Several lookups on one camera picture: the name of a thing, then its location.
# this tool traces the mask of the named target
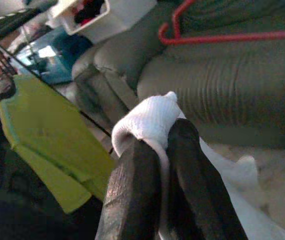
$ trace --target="white storage bin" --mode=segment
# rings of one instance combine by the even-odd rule
[[[113,35],[130,29],[156,4],[156,0],[105,0],[106,11],[79,26],[74,21],[71,8],[63,11],[60,20],[69,35],[75,33],[84,35],[93,43],[98,43]]]

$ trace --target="black wire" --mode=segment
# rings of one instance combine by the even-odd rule
[[[93,120],[90,116],[88,116],[85,112],[82,110],[79,111],[81,115],[83,115],[87,120],[89,120],[91,123],[93,123],[98,129],[100,129],[104,134],[106,134],[108,137],[112,137],[111,134],[104,129],[102,126],[100,126],[95,120]]]
[[[0,46],[0,51],[3,53],[8,54],[12,59],[14,59],[17,63],[19,63],[21,66],[23,66],[30,74],[34,75],[36,78],[41,80],[43,83],[44,81],[41,79],[41,77],[35,73],[33,70],[31,70],[27,65],[25,65],[22,61],[20,61],[16,56],[14,56],[11,52],[4,49],[2,46]]]
[[[1,61],[5,67],[8,69],[8,72],[11,75],[16,75],[17,72],[16,70],[13,68],[13,66],[8,62],[8,60],[5,58],[5,56],[3,55],[3,53],[0,51],[0,60],[4,59],[3,61]]]

